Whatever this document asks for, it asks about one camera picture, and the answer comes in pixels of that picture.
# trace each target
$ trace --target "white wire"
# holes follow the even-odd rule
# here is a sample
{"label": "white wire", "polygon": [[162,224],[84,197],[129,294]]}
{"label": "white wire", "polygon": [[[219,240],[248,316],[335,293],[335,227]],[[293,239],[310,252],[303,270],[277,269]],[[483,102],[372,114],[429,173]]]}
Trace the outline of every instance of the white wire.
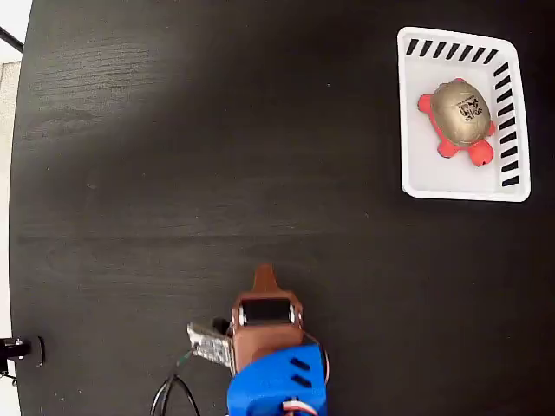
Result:
{"label": "white wire", "polygon": [[300,400],[289,400],[283,403],[284,412],[305,412],[311,414],[312,416],[318,416],[318,412],[314,409],[314,407],[307,405],[303,401]]}

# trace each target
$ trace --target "black stripe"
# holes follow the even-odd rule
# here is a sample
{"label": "black stripe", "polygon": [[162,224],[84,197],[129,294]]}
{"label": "black stripe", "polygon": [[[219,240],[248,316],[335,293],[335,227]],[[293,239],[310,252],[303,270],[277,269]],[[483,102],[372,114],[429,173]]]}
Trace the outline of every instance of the black stripe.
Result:
{"label": "black stripe", "polygon": [[501,157],[502,158],[506,158],[507,156],[513,156],[514,154],[517,154],[517,147],[511,147],[509,150],[505,150],[502,154]]}
{"label": "black stripe", "polygon": [[505,91],[505,93],[497,97],[497,102],[502,102],[503,100],[506,100],[507,98],[512,96],[513,96],[513,91],[511,89],[508,89],[507,91]]}
{"label": "black stripe", "polygon": [[0,39],[6,41],[12,48],[17,49],[19,52],[23,52],[23,44],[19,39],[13,36],[10,32],[7,32],[0,27]]}
{"label": "black stripe", "polygon": [[425,41],[424,46],[422,46],[420,56],[426,56],[426,53],[428,52],[428,49],[430,49],[430,46],[432,46],[432,41]]}
{"label": "black stripe", "polygon": [[300,375],[295,374],[293,377],[291,377],[291,379],[303,387],[307,387],[307,388],[312,387],[312,383],[309,380],[306,380],[305,378],[301,377]]}
{"label": "black stripe", "polygon": [[507,136],[502,137],[499,143],[502,145],[504,143],[507,143],[507,141],[515,140],[516,138],[517,138],[517,132],[512,132],[511,134],[508,134]]}
{"label": "black stripe", "polygon": [[508,112],[513,111],[513,110],[514,110],[514,104],[511,103],[508,106],[501,108],[499,110],[499,112],[497,113],[497,116],[500,117],[500,116],[505,115]]}
{"label": "black stripe", "polygon": [[509,172],[512,171],[514,169],[518,169],[519,168],[519,162],[517,160],[515,160],[514,162],[509,163],[508,165],[505,165],[501,168],[502,172]]}
{"label": "black stripe", "polygon": [[434,53],[434,58],[437,58],[440,55],[443,48],[445,48],[445,45],[447,45],[445,42],[440,42],[440,44],[437,45],[437,49],[435,50],[435,53]]}
{"label": "black stripe", "polygon": [[465,46],[465,50],[462,51],[462,55],[460,56],[459,61],[464,61],[467,58],[470,51],[472,50],[472,48],[473,47],[470,45]]}
{"label": "black stripe", "polygon": [[498,52],[499,51],[497,49],[492,49],[492,51],[489,53],[486,60],[484,61],[484,65],[488,64]]}
{"label": "black stripe", "polygon": [[445,57],[445,59],[449,60],[453,57],[454,53],[457,51],[457,49],[459,48],[460,44],[459,43],[454,43],[453,46],[451,47],[451,49],[449,50],[449,53],[447,54],[447,56]]}
{"label": "black stripe", "polygon": [[514,117],[511,117],[509,120],[504,121],[499,125],[499,130],[503,130],[504,128],[514,126],[514,123],[515,123]]}
{"label": "black stripe", "polygon": [[300,368],[301,370],[310,370],[310,366],[306,362],[300,361],[298,358],[291,359],[290,363],[293,364],[295,367]]}
{"label": "black stripe", "polygon": [[410,40],[410,44],[408,45],[408,49],[407,49],[407,56],[412,55],[413,50],[415,50],[417,44],[418,44],[418,39]]}
{"label": "black stripe", "polygon": [[507,71],[509,69],[509,64],[508,62],[505,62],[503,65],[501,65],[494,73],[493,76],[497,76],[499,74],[503,74],[505,71]]}
{"label": "black stripe", "polygon": [[485,50],[486,48],[478,48],[478,52],[476,52],[476,55],[474,55],[474,58],[472,58],[472,62],[478,61]]}
{"label": "black stripe", "polygon": [[517,185],[518,183],[519,183],[519,177],[515,176],[514,178],[504,180],[503,183],[501,184],[501,186]]}
{"label": "black stripe", "polygon": [[495,89],[500,89],[501,87],[504,87],[509,82],[511,82],[511,76],[507,75],[505,78],[503,78],[503,80],[501,80],[497,84],[495,84]]}

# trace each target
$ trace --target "black cable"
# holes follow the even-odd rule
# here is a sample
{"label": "black cable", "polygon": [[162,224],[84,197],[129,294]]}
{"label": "black cable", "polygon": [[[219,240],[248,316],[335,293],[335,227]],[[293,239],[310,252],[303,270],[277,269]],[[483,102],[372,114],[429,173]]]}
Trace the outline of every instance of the black cable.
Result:
{"label": "black cable", "polygon": [[189,402],[191,403],[191,406],[194,409],[196,416],[200,416],[199,408],[197,407],[197,403],[194,400],[193,393],[191,393],[191,390],[189,389],[188,385],[177,375],[180,365],[192,354],[193,352],[190,351],[189,353],[181,357],[177,361],[173,371],[170,373],[167,379],[164,380],[164,382],[160,385],[160,387],[158,388],[158,391],[156,392],[153,398],[153,404],[150,408],[150,416],[154,416],[157,408],[160,408],[160,416],[166,416],[167,403],[170,399],[170,394],[175,384],[177,384],[186,394],[187,398],[189,399]]}
{"label": "black cable", "polygon": [[189,399],[189,402],[191,403],[191,406],[193,407],[196,416],[200,416],[199,408],[197,407],[197,403],[194,401],[193,393],[191,393],[191,390],[189,389],[188,385],[185,384],[185,382],[178,376],[175,376],[175,381],[177,381],[178,386],[181,387],[185,392],[185,394],[187,395],[187,398]]}
{"label": "black cable", "polygon": [[177,375],[172,375],[171,380],[167,382],[166,389],[164,390],[164,394],[162,395],[160,416],[166,416],[167,401],[170,399],[170,393],[172,392],[173,383],[175,382],[176,377]]}
{"label": "black cable", "polygon": [[6,41],[10,46],[14,47],[21,53],[23,53],[23,44],[19,39],[15,38],[10,32],[7,32],[2,27],[0,27],[0,39]]}

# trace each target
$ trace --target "robotic arm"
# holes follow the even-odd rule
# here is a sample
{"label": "robotic arm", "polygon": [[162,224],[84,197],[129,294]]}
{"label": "robotic arm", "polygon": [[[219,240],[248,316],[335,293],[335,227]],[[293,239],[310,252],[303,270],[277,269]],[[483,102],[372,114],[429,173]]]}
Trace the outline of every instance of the robotic arm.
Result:
{"label": "robotic arm", "polygon": [[194,355],[230,368],[229,416],[327,416],[327,354],[304,332],[303,305],[279,288],[270,265],[259,266],[252,290],[239,295],[231,323],[214,327],[189,324],[187,332]]}

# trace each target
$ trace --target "toy turtle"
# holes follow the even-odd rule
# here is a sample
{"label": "toy turtle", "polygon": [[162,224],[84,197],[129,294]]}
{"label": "toy turtle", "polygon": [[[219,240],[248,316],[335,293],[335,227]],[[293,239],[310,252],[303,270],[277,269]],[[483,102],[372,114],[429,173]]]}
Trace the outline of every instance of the toy turtle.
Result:
{"label": "toy turtle", "polygon": [[493,160],[493,149],[486,136],[495,133],[495,125],[484,97],[462,78],[441,84],[433,94],[424,94],[418,108],[426,113],[441,143],[438,152],[444,158],[459,150],[468,151],[476,166]]}

